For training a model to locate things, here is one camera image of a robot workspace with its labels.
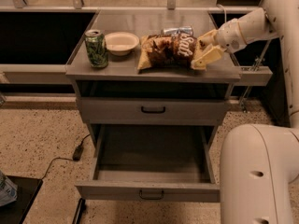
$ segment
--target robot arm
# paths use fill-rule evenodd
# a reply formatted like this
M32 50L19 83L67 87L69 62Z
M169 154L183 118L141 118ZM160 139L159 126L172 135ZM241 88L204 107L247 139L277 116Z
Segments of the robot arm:
M235 53L244 49L247 44L257 40L269 40L277 37L270 22L260 7L240 19L233 19L216 30L198 38L197 56L192 61L192 69L206 69L208 63L217 61L223 52Z
M256 39L279 37L292 127L243 125L228 133L221 150L221 223L292 224L288 185L299 180L299 0L265 0L245 17L223 24L210 40L236 52ZM236 32L226 32L232 28Z

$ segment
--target electrical cable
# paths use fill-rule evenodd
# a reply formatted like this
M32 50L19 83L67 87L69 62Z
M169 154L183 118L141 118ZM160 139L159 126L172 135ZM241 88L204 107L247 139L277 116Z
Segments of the electrical cable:
M227 14L226 14L225 7L221 4L217 4L217 7L221 8L223 10L223 12L224 12L224 23L226 23L227 22Z
M49 171L51 165L52 165L53 162L56 161L56 160L63 160L63 161L79 161L80 158L81 158L81 154L82 154L82 152L83 152L83 142L84 142L84 140L85 140L88 136L90 136L90 134L87 134L85 137L83 137L82 140L81 140L81 142L80 142L80 144L76 147L75 152L74 152L74 154L73 154L73 159L62 158L62 157L56 157L56 158L52 159L51 162L50 162L50 164L49 164L49 166L48 166L48 168L47 168L47 170L46 170L46 172L45 172L45 174L44 174L40 179L43 180L43 179L47 176L48 171Z

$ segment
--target green soda can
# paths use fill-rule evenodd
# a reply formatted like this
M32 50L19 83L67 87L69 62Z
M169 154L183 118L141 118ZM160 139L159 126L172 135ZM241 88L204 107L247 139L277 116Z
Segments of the green soda can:
M85 33L85 45L92 67L104 68L108 65L108 51L104 34L100 30Z

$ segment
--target white bowl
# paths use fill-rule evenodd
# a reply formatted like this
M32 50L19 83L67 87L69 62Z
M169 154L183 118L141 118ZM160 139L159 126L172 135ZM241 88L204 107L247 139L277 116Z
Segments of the white bowl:
M125 32L105 35L107 49L116 56L124 56L139 44L138 36Z

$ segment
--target terrazzo floor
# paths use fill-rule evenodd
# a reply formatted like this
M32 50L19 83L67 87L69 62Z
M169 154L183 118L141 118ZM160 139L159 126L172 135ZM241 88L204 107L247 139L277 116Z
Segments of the terrazzo floor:
M272 120L258 101L248 103L243 113L232 102L219 127L210 157L217 183L221 144L225 135L243 123L271 124ZM74 98L10 100L0 107L0 161L6 175L43 178L43 185L24 220L25 224L72 223L80 198L75 182L87 180L94 146L84 141L78 162L56 160L72 158L75 147L88 134ZM299 223L299 185L290 185L294 223ZM98 224L217 224L221 223L219 203L164 203L125 201L86 201L80 223Z

